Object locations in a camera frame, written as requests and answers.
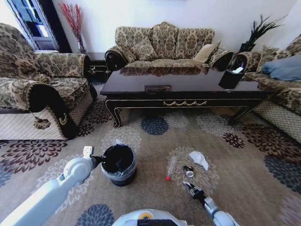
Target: soda can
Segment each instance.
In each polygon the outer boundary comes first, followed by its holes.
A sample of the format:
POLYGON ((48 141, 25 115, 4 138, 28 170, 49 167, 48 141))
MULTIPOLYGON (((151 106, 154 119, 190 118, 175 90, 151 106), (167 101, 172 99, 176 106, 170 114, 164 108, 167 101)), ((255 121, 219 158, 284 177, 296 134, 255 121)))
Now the soda can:
POLYGON ((189 178, 194 176, 194 169, 192 166, 183 166, 183 172, 189 178))

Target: vase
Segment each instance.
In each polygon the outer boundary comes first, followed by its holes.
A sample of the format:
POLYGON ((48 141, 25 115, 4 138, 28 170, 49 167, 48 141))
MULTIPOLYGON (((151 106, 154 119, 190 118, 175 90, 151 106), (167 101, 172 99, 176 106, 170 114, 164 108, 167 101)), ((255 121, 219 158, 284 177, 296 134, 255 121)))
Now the vase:
POLYGON ((250 52, 256 44, 242 43, 239 52, 250 52))
POLYGON ((82 39, 78 40, 78 48, 80 53, 86 53, 82 39))

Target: loveseat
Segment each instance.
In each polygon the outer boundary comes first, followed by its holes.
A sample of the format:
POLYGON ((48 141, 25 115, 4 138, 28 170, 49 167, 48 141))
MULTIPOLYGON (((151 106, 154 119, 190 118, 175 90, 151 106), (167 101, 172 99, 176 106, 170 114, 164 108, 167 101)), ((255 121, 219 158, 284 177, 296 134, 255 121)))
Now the loveseat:
POLYGON ((34 53, 0 23, 0 140, 74 138, 97 93, 83 54, 34 53))
POLYGON ((245 68, 245 79, 258 81, 280 92, 264 101, 255 112, 301 143, 301 82, 276 80, 260 70, 263 62, 300 55, 301 35, 285 50, 265 48, 267 50, 262 52, 239 53, 235 65, 245 68))
POLYGON ((233 56, 232 51, 224 48, 218 48, 205 64, 192 60, 204 45, 212 43, 213 37, 213 29, 177 28, 167 22, 152 28, 117 27, 116 46, 105 53, 105 59, 109 71, 122 67, 215 67, 224 71, 233 56), (129 62, 127 52, 121 47, 130 49, 144 39, 151 42, 158 58, 129 62))

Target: red dried branches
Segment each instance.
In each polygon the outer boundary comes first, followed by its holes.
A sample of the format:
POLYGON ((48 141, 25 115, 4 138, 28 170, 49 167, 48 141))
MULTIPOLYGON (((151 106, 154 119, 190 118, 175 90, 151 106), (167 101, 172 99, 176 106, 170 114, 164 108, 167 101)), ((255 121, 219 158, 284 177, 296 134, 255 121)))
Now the red dried branches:
POLYGON ((73 34, 75 35, 77 41, 80 45, 80 51, 85 52, 82 38, 81 38, 81 24, 83 21, 83 11, 78 6, 78 4, 66 4, 66 3, 59 3, 59 7, 61 12, 65 16, 68 24, 70 25, 73 34))

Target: crumpled paper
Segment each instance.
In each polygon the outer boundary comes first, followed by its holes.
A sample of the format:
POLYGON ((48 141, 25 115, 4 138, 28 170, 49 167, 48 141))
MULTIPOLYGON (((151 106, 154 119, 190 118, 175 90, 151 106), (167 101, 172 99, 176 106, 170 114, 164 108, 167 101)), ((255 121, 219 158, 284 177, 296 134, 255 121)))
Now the crumpled paper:
POLYGON ((193 159, 193 162, 199 164, 204 167, 206 171, 209 169, 209 164, 207 163, 204 155, 201 152, 193 151, 189 154, 189 156, 193 159))

